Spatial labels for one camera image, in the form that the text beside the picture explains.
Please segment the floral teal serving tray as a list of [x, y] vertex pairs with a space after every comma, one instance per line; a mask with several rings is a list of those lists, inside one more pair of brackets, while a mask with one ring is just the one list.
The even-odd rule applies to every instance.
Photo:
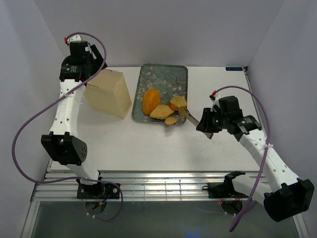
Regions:
[[141, 123], [164, 124], [164, 120], [155, 119], [143, 113], [143, 96], [152, 88], [160, 93], [160, 103], [163, 105], [167, 105], [175, 96], [187, 99], [188, 68], [183, 65], [155, 63], [147, 63], [140, 68], [132, 109], [132, 119]]

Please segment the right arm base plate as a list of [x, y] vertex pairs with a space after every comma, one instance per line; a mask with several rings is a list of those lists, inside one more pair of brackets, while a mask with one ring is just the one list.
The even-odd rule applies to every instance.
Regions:
[[209, 182], [202, 187], [202, 190], [208, 192], [209, 198], [247, 198], [247, 196], [242, 193], [230, 190], [224, 183]]

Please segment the small round bread piece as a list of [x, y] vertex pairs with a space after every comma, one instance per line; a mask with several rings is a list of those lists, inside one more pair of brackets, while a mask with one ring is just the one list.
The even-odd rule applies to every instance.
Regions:
[[173, 125], [177, 123], [177, 121], [178, 119], [176, 117], [167, 117], [164, 122], [166, 125]]

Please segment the orange crumbed oval bread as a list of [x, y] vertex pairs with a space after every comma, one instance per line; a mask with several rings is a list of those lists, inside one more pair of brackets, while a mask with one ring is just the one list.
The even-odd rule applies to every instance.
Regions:
[[142, 100], [142, 110], [144, 115], [149, 116], [159, 104], [159, 92], [156, 89], [149, 89], [148, 91], [146, 91]]

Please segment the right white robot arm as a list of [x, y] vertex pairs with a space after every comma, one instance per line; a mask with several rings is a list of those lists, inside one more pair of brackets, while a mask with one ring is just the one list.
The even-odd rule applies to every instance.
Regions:
[[274, 221], [280, 222], [308, 210], [314, 185], [286, 166], [273, 146], [266, 143], [262, 127], [253, 116], [245, 117], [241, 110], [231, 115], [205, 108], [196, 130], [217, 133], [223, 129], [233, 134], [262, 168], [268, 183], [258, 183], [253, 198]]

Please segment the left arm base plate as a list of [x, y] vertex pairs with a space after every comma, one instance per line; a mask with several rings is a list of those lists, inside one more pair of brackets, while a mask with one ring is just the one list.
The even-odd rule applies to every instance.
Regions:
[[77, 199], [118, 199], [120, 197], [120, 184], [96, 183], [93, 185], [79, 184]]

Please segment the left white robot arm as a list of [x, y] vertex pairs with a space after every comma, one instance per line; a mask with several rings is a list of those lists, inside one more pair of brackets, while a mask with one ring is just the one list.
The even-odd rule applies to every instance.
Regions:
[[77, 119], [86, 89], [83, 82], [98, 71], [103, 57], [95, 45], [90, 45], [79, 35], [66, 42], [70, 55], [61, 64], [61, 101], [57, 105], [49, 133], [41, 137], [41, 144], [53, 161], [71, 169], [78, 177], [77, 182], [88, 188], [94, 198], [100, 198], [105, 193], [105, 186], [96, 181], [100, 178], [100, 173], [87, 159], [87, 144], [78, 138]]

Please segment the beige paper bag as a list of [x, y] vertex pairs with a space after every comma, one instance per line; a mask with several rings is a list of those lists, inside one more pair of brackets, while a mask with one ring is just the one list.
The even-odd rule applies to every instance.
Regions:
[[93, 109], [124, 119], [132, 105], [124, 74], [103, 69], [86, 84], [84, 96]]

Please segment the pale bread piece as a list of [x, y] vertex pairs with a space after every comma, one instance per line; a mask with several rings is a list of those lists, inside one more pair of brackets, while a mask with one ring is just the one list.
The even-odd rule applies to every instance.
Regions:
[[150, 117], [164, 120], [167, 117], [169, 117], [171, 114], [173, 114], [175, 110], [170, 108], [168, 105], [158, 105], [151, 113]]

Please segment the aluminium rail frame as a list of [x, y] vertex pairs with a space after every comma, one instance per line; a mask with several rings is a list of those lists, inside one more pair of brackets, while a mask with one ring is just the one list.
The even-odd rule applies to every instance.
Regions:
[[[124, 201], [207, 201], [203, 186], [211, 182], [221, 183], [227, 172], [105, 172], [105, 180], [119, 183]], [[78, 183], [67, 180], [36, 185], [34, 201], [75, 201]]]

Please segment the metal tongs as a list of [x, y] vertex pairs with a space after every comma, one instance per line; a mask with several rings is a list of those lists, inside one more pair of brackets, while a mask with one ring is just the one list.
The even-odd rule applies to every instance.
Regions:
[[[183, 117], [185, 117], [189, 122], [191, 122], [195, 127], [197, 127], [199, 125], [199, 121], [191, 115], [191, 113], [189, 112], [189, 110], [186, 107], [180, 107], [179, 108], [179, 114]], [[206, 133], [203, 132], [203, 134], [208, 138], [208, 139], [212, 139], [213, 137], [213, 133]]]

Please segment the sliced baguette bread piece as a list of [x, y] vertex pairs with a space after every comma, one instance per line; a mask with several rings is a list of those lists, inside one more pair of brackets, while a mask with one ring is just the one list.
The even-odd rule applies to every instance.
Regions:
[[168, 105], [171, 109], [179, 111], [181, 107], [187, 107], [187, 101], [181, 96], [175, 96], [170, 100]]

